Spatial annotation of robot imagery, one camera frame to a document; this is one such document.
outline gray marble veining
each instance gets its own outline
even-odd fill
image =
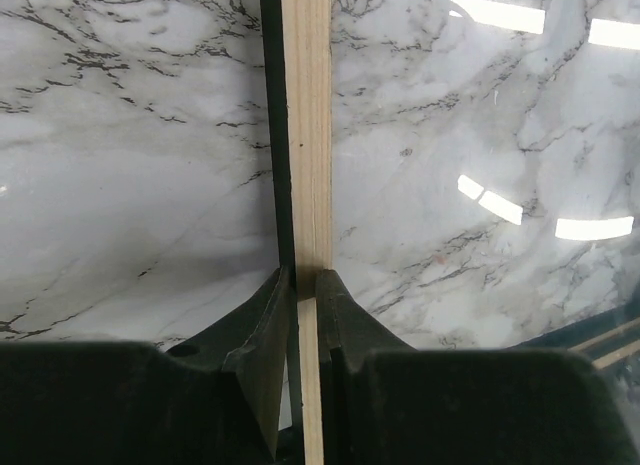
[[[0,338],[167,347],[277,266],[259,0],[0,0]]]
[[[363,306],[502,347],[629,298],[635,230],[556,235],[640,212],[636,24],[640,0],[334,0],[334,262]]]

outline wooden strip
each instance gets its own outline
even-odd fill
[[[300,330],[300,375],[302,377],[302,429],[305,465],[322,465],[322,409],[320,401],[320,361],[318,359],[318,319],[316,299],[298,304]]]
[[[331,266],[331,0],[282,0],[298,293]]]
[[[581,352],[582,350],[585,350],[589,347],[591,347],[592,345],[595,345],[597,343],[600,343],[604,340],[607,340],[617,334],[620,334],[622,332],[624,332],[625,330],[629,330],[630,328],[635,327],[636,325],[640,325],[640,317],[636,318],[635,320],[631,320],[627,323],[624,323],[622,325],[620,325],[617,328],[614,328],[613,330],[609,330],[606,333],[603,333],[602,335],[598,335],[597,337],[591,338],[589,340],[587,340],[586,342],[582,342],[574,347],[571,347],[569,350],[573,351],[573,352]]]
[[[594,360],[593,366],[600,370],[602,368],[608,367],[609,365],[613,365],[614,363],[638,351],[640,351],[640,340],[631,342],[629,345],[625,345],[615,352],[608,353],[604,357],[600,357],[597,360]]]
[[[315,278],[331,268],[331,0],[282,0],[306,465],[323,465]]]

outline polished stone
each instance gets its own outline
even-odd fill
[[[166,348],[277,267],[259,0],[0,0],[0,338]]]
[[[334,0],[334,263],[377,319],[504,347],[630,297],[636,24],[640,0]]]

